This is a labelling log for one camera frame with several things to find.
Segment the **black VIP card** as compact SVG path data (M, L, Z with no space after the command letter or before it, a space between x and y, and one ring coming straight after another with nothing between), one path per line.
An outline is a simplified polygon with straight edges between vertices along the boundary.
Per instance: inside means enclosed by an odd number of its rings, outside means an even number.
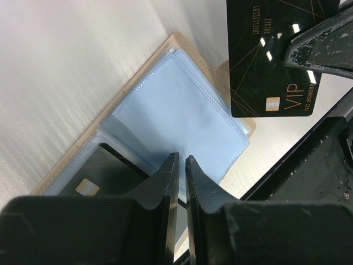
M236 118L310 116L321 74L289 68L292 39L337 14L339 1L227 2L231 113Z
M106 143L100 144L59 195L124 195L149 177Z

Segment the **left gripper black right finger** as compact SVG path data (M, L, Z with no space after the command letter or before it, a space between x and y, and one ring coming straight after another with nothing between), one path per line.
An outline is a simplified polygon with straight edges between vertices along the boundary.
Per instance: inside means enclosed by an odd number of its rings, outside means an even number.
M338 203L241 201L185 163L191 264L351 264L352 211Z

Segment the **beige card holder wallet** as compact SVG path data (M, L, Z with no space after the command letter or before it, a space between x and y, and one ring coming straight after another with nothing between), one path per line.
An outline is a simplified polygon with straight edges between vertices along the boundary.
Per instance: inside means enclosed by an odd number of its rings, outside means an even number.
M172 152L179 154L179 201L186 201L185 161L194 156L219 183L249 146L256 125L232 117L226 75L216 73L197 48L174 32L98 116L63 159L34 190L38 195L96 195L93 179L111 158L111 147L146 176Z

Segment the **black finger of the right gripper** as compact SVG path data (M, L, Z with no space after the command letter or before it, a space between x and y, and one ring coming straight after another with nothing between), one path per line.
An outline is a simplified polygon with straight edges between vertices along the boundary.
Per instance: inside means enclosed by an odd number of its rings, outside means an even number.
M287 67L352 79L352 5L305 31L290 43Z

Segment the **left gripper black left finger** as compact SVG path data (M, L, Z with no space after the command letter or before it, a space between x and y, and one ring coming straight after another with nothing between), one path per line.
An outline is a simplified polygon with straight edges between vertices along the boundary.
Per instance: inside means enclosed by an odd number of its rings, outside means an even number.
M179 154L125 195L24 196L1 211L2 264L172 264Z

